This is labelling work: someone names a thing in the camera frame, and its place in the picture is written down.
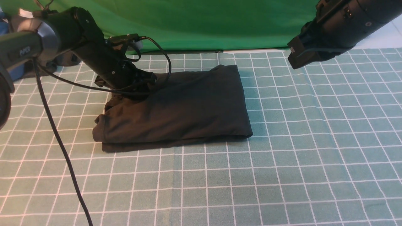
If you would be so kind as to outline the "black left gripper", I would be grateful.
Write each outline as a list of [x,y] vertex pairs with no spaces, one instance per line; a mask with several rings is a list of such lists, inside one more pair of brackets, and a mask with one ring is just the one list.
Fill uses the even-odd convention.
[[134,99],[147,97],[157,76],[126,61],[126,54],[115,51],[105,40],[85,40],[72,51],[97,74],[99,87],[106,86]]

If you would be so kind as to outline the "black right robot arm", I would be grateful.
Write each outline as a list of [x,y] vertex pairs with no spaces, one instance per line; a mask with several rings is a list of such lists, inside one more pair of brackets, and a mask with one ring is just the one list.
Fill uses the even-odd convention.
[[299,69],[333,59],[353,49],[401,12],[400,0],[320,0],[315,18],[288,43],[288,61],[293,69]]

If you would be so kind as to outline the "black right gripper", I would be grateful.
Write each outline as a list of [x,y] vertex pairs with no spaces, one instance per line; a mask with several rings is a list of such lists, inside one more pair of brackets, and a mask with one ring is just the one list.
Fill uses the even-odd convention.
[[368,36],[367,8],[358,0],[320,0],[315,18],[307,22],[288,47],[293,69],[341,55]]

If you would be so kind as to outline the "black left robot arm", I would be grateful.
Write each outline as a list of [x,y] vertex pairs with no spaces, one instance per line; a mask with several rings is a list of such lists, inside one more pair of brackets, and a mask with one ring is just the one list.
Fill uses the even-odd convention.
[[139,51],[137,34],[105,39],[89,11],[72,7],[64,12],[36,11],[34,17],[19,24],[17,32],[1,36],[1,127],[11,111],[15,87],[9,70],[29,60],[49,62],[68,51],[96,74],[96,90],[125,96],[145,96],[154,85],[154,73],[134,66],[126,57],[127,47]]

